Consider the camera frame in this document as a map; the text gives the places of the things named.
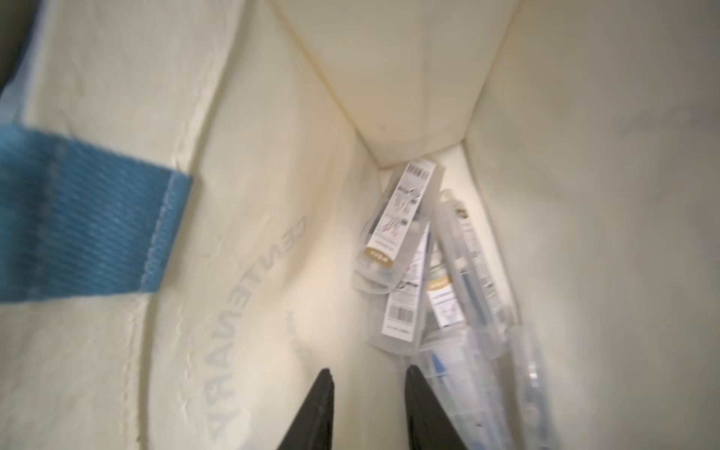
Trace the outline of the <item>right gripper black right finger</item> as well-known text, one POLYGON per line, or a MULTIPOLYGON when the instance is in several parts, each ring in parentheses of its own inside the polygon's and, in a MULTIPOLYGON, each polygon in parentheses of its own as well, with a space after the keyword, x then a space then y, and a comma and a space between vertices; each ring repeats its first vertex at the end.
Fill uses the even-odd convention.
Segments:
POLYGON ((404 399, 410 449, 466 449, 418 366, 406 370, 404 399))

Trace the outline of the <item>clear compass set case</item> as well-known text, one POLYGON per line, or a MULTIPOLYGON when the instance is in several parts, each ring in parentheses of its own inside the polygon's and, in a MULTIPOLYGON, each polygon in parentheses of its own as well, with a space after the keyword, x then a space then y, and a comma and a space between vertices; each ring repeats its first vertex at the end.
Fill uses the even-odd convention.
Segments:
POLYGON ((361 232, 354 288, 388 294, 399 285, 434 215, 445 172, 444 165, 432 159, 412 159, 395 168, 361 232))

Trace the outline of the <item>cream canvas tote bag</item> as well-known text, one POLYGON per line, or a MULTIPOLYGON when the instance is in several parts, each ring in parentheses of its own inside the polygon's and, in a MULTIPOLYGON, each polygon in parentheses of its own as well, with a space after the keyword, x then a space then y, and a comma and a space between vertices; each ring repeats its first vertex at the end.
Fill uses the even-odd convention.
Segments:
POLYGON ((407 448, 354 266, 412 159, 527 339, 506 446, 718 448, 716 1, 3 2, 1 446, 275 449, 328 369, 407 448))

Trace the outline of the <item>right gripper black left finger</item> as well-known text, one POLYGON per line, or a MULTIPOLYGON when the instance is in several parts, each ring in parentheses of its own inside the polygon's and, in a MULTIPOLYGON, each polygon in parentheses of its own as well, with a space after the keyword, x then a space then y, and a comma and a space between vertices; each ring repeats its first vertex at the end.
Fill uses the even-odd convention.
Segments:
POLYGON ((287 430, 278 450, 331 450, 335 415, 335 383, 322 369, 287 430))

